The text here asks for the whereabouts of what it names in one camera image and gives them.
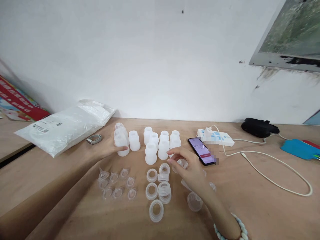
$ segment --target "metal ring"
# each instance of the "metal ring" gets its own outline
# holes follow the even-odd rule
[[[89,143],[90,145],[97,144],[101,140],[102,140],[102,137],[100,134],[92,135],[86,139],[87,143]]]

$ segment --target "plastic bag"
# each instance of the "plastic bag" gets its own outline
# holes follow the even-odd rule
[[[53,158],[102,128],[116,109],[80,100],[74,107],[52,114],[15,132]]]

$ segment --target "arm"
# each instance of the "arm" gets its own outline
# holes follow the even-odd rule
[[[174,154],[168,162],[207,205],[219,232],[227,239],[239,239],[241,237],[239,224],[205,179],[198,156],[182,147],[173,148],[167,154]],[[186,169],[177,163],[177,160],[182,158],[188,162]]]
[[[61,175],[0,218],[0,239],[25,239],[93,165],[128,148],[115,147],[112,137],[90,147],[88,161]]]

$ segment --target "white plastic bottle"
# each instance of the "white plastic bottle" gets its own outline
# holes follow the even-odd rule
[[[159,143],[159,151],[158,151],[158,157],[161,160],[166,160],[168,158],[167,151],[169,151],[170,145],[168,140],[162,140]]]
[[[137,131],[129,132],[130,149],[134,152],[140,149],[139,135]]]
[[[156,145],[157,151],[159,149],[159,137],[157,133],[151,133],[149,138],[150,143],[154,143]]]
[[[150,135],[152,133],[152,127],[145,127],[144,129],[144,133],[143,133],[143,136],[144,136],[144,144],[147,145],[149,143],[149,138],[150,138]]]
[[[146,163],[149,165],[153,165],[157,161],[157,148],[154,143],[148,143],[146,146]]]
[[[159,140],[160,140],[160,141],[163,141],[163,140],[169,141],[169,133],[168,133],[167,131],[162,131],[162,132],[160,133]]]
[[[117,147],[123,147],[123,146],[128,147],[127,140],[126,140],[125,136],[123,135],[123,133],[114,131],[114,145],[116,145]],[[129,151],[130,150],[128,148],[127,150],[120,151],[117,153],[120,157],[124,157],[124,156],[128,155]]]
[[[125,136],[125,138],[127,140],[127,144],[129,146],[130,145],[129,136],[128,136],[128,132],[127,132],[126,128],[124,127],[124,125],[122,123],[116,123],[115,131],[123,133],[123,135]]]
[[[175,147],[181,147],[181,140],[177,139],[177,140],[172,140],[172,142],[170,142],[170,149],[175,148]]]
[[[177,130],[173,130],[171,135],[170,135],[170,144],[173,140],[180,140],[180,133]]]

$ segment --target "window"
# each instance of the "window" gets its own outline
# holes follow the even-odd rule
[[[320,0],[286,0],[249,64],[320,72]]]

